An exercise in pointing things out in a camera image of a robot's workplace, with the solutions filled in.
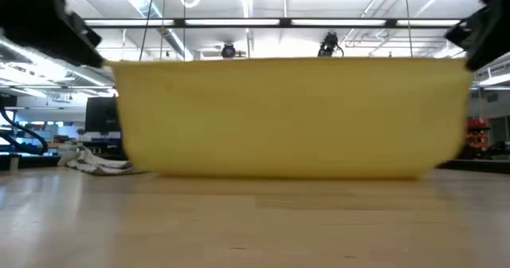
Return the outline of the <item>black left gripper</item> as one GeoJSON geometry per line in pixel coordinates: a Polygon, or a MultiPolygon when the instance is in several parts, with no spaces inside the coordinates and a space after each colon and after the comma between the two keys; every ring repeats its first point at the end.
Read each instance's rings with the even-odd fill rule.
{"type": "Polygon", "coordinates": [[[11,39],[76,66],[101,67],[101,37],[65,0],[0,0],[0,28],[11,39]]]}

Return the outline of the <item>yellow microfiber towel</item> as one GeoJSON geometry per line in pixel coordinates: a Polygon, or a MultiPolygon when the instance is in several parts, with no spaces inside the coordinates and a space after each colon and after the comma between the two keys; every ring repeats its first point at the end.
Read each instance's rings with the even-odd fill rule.
{"type": "Polygon", "coordinates": [[[112,64],[124,149],[172,176],[413,179],[454,158],[461,59],[274,58],[112,64]]]}

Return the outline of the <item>grey microfiber towel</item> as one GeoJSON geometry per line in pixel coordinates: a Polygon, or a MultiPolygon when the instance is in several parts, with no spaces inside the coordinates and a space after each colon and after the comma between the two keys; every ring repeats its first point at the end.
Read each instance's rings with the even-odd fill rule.
{"type": "Polygon", "coordinates": [[[89,175],[114,176],[142,174],[129,160],[107,160],[94,155],[88,148],[79,146],[67,151],[57,162],[60,167],[72,168],[89,175]]]}

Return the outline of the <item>large black monitor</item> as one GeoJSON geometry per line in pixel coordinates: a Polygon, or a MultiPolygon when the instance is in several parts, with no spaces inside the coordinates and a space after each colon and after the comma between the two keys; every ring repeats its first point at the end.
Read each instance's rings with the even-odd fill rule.
{"type": "Polygon", "coordinates": [[[86,132],[121,131],[115,97],[88,98],[84,130],[86,132]]]}

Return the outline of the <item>shelf with red bins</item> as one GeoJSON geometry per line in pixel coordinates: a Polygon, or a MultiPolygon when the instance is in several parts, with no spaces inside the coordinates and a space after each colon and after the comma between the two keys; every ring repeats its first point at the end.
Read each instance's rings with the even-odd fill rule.
{"type": "Polygon", "coordinates": [[[489,147],[487,122],[477,118],[467,119],[465,143],[458,155],[459,160],[479,160],[485,157],[489,147]]]}

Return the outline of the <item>black overhead light beam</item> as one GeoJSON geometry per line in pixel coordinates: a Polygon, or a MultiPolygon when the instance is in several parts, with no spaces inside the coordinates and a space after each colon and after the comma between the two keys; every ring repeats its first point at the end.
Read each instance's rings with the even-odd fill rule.
{"type": "Polygon", "coordinates": [[[90,18],[93,29],[142,28],[335,28],[335,29],[447,29],[459,21],[447,18],[90,18]]]}

